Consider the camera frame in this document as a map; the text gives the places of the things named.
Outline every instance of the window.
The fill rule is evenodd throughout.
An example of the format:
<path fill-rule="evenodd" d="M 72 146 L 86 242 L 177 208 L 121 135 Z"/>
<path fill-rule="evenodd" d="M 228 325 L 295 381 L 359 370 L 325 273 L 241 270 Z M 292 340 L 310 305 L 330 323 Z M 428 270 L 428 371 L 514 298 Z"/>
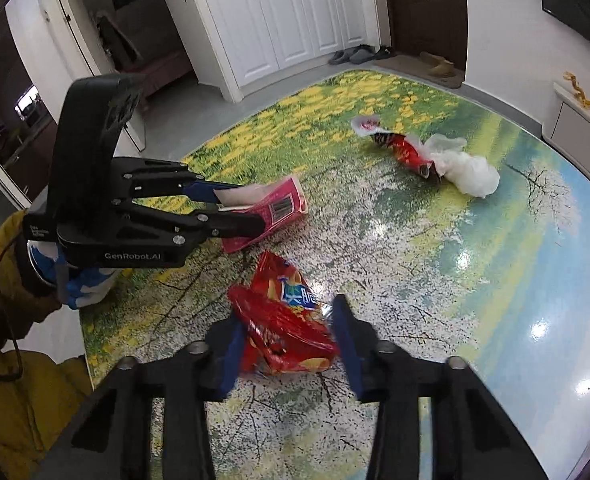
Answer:
<path fill-rule="evenodd" d="M 31 103 L 37 100 L 38 95 L 39 92 L 37 91 L 37 88 L 35 88 L 35 85 L 33 85 L 28 88 L 28 90 L 24 92 L 24 95 L 17 101 L 17 104 L 15 105 L 15 111 L 22 120 L 26 117 L 24 110 L 28 108 Z"/>

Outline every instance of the tan boot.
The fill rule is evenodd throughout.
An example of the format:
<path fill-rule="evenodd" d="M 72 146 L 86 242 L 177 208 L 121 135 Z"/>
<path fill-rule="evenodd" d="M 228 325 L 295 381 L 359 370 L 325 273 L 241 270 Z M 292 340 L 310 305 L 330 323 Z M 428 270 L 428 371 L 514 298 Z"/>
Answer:
<path fill-rule="evenodd" d="M 442 61 L 446 61 L 445 57 L 435 56 L 435 54 L 429 52 L 420 52 L 419 59 L 432 66 L 438 66 Z"/>
<path fill-rule="evenodd" d="M 428 71 L 429 75 L 436 77 L 453 77 L 455 75 L 455 67 L 452 61 L 442 59 L 437 66 L 434 66 Z"/>

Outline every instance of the snack bag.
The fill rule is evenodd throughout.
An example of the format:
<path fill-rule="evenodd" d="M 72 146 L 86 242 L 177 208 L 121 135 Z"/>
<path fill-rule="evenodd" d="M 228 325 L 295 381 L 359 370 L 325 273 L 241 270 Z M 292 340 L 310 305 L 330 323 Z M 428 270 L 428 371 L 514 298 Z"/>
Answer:
<path fill-rule="evenodd" d="M 429 178 L 435 172 L 435 163 L 424 158 L 402 134 L 394 134 L 379 126 L 379 116 L 357 116 L 351 120 L 351 127 L 359 137 L 371 137 L 382 147 L 392 148 L 395 158 L 409 170 L 423 178 Z"/>
<path fill-rule="evenodd" d="M 271 185 L 270 188 L 264 187 L 268 188 L 270 192 L 258 203 L 246 207 L 232 206 L 226 208 L 226 210 L 243 210 L 248 213 L 256 213 L 266 222 L 266 229 L 257 238 L 222 238 L 222 247 L 228 254 L 266 238 L 273 231 L 281 229 L 309 212 L 306 197 L 296 175 L 290 175 L 281 182 Z M 232 195 L 233 199 L 235 195 L 241 195 L 244 192 L 246 192 L 245 188 L 227 190 L 227 193 Z M 220 200 L 222 195 L 222 193 L 217 193 Z"/>
<path fill-rule="evenodd" d="M 268 373 L 321 372 L 331 365 L 337 347 L 323 304 L 299 270 L 280 256 L 264 252 L 251 286 L 233 285 L 229 299 L 249 335 L 243 371 L 252 371 L 258 361 Z"/>

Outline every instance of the hand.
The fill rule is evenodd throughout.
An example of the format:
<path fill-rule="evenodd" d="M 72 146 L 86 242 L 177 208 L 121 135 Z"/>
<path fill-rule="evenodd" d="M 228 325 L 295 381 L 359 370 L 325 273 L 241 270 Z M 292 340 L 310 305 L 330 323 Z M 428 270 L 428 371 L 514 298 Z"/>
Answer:
<path fill-rule="evenodd" d="M 56 287 L 55 264 L 65 264 L 61 248 L 54 242 L 28 241 L 28 256 L 40 278 Z M 112 288 L 119 269 L 81 269 L 66 284 L 68 299 L 64 301 L 70 308 L 99 303 Z"/>

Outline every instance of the shoe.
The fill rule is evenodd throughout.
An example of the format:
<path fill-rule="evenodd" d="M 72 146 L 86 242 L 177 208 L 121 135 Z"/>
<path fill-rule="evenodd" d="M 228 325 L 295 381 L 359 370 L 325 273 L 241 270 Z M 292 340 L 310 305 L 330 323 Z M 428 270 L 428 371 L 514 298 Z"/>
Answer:
<path fill-rule="evenodd" d="M 394 57 L 395 52 L 390 46 L 381 46 L 379 50 L 373 56 L 373 59 L 388 59 L 389 57 Z"/>
<path fill-rule="evenodd" d="M 455 67 L 453 62 L 444 59 L 437 66 L 429 70 L 428 73 L 437 77 L 453 77 L 455 75 Z"/>
<path fill-rule="evenodd" d="M 351 56 L 350 61 L 354 65 L 361 65 L 375 57 L 373 54 L 373 47 L 370 45 L 360 45 L 355 49 L 355 53 Z"/>
<path fill-rule="evenodd" d="M 428 52 L 420 52 L 419 59 L 433 66 L 438 66 L 442 61 L 446 61 L 446 58 L 444 56 L 435 56 L 435 54 L 431 54 Z"/>
<path fill-rule="evenodd" d="M 351 56 L 355 53 L 357 48 L 347 48 L 346 50 L 338 50 L 333 54 L 333 57 L 328 61 L 329 65 L 339 65 L 348 62 Z"/>
<path fill-rule="evenodd" d="M 330 65 L 337 64 L 338 60 L 341 59 L 342 56 L 344 56 L 344 51 L 338 50 L 336 53 L 333 54 L 333 57 L 328 60 L 328 64 L 330 64 Z"/>

